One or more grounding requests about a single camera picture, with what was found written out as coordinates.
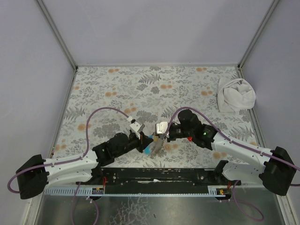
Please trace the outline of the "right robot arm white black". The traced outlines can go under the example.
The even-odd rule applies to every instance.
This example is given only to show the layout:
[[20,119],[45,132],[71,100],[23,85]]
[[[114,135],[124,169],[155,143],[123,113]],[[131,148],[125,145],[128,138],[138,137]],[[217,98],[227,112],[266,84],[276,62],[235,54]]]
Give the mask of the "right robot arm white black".
[[226,153],[242,160],[242,164],[230,163],[227,160],[218,162],[214,174],[219,184],[228,181],[259,184],[276,195],[287,194],[297,168],[285,149],[253,146],[233,138],[210,120],[202,123],[198,119],[199,114],[195,109],[183,107],[173,115],[179,122],[171,120],[157,123],[155,135],[168,142],[187,138],[200,148]]

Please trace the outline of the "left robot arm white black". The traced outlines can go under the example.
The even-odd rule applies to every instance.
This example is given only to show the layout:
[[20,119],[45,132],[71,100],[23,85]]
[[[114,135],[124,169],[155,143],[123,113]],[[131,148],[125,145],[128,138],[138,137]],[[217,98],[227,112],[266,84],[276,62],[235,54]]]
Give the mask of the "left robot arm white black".
[[134,133],[117,133],[88,150],[85,156],[43,159],[41,155],[34,155],[16,171],[20,198],[33,198],[55,185],[90,182],[100,175],[102,167],[113,163],[117,157],[131,150],[143,152],[152,142],[153,139],[143,132],[139,137]]

